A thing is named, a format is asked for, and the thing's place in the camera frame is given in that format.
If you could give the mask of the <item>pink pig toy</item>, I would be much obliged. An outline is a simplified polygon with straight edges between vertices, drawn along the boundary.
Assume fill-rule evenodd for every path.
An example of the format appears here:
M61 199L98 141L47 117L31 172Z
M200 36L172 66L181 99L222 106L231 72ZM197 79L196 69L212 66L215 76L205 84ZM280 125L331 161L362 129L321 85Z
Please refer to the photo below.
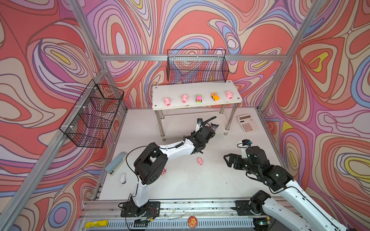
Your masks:
M170 106L171 105L171 100L169 98L164 98L164 104L166 106Z
M227 92L226 92L226 97L227 97L228 99L233 99L233 93L232 93L231 91L227 91Z
M198 157L198 158L197 158L197 163L198 163L200 166L202 166L202 165L203 165L203 160L202 160L202 158Z
M184 94L182 96L182 103L187 103L188 102L188 96L186 94Z

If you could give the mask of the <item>pink green toy car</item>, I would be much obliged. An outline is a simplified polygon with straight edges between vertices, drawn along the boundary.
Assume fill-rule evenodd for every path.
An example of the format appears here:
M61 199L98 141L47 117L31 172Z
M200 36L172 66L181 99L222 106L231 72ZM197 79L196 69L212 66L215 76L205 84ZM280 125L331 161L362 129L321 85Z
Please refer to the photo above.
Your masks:
M202 96L200 94L196 96L196 103L198 104L202 103Z

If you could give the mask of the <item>orange toy car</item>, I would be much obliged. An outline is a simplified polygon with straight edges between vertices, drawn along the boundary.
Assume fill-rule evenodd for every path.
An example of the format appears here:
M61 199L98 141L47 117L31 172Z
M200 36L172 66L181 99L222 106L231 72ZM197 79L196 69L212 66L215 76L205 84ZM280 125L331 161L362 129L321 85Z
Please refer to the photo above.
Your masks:
M216 92L212 93L211 98L214 101L219 101L220 100L220 97L219 97L219 95Z

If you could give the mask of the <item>pink pig toy front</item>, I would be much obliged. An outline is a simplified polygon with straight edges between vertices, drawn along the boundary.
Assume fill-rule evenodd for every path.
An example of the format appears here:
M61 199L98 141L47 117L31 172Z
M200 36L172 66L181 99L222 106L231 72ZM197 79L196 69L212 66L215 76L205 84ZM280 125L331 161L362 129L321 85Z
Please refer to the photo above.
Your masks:
M171 105L171 100L169 98L164 98L164 104L166 106L170 106Z

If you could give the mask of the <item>dark purple figure toy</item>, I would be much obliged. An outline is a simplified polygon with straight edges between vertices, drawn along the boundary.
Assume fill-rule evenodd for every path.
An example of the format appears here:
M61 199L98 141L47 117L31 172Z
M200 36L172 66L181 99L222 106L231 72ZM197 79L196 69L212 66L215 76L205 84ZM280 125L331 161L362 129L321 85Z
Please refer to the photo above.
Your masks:
M211 128L214 130L214 131L217 131L219 125L218 124L214 124L214 123L211 123Z

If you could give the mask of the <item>red pink bear toy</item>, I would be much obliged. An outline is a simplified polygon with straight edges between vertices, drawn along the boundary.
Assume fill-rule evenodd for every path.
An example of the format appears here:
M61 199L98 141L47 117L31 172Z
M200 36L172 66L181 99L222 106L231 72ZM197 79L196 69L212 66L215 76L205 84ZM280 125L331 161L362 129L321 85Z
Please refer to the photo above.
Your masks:
M164 168L164 169L162 170L161 175L162 175L162 176L166 175L166 172L167 172L167 170Z

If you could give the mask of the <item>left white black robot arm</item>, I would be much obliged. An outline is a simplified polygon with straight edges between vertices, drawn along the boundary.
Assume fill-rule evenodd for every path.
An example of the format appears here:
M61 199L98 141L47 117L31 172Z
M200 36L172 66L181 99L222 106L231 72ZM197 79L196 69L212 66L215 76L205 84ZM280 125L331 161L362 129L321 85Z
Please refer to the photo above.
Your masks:
M200 124L197 130L189 136L184 136L181 141L169 145L157 145L152 142L144 146L145 150L134 162L134 168L129 168L137 177L135 194L130 194L127 202L119 204L121 216L140 217L146 212L152 212L153 217L159 215L160 202L154 205L149 203L149 186L162 174L169 161L176 158L202 153L206 144L215 136L215 130L208 122L216 119L213 116Z

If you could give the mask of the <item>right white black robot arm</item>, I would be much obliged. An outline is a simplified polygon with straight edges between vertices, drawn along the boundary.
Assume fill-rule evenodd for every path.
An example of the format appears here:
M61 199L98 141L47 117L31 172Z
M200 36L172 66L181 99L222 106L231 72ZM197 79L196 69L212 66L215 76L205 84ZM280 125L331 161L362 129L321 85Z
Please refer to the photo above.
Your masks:
M268 215L292 231L349 230L316 203L285 168L270 164L263 149L250 140L242 140L237 147L242 154L225 155L227 166L245 171L249 179L270 190L259 190L248 201L236 201L233 210L238 215Z

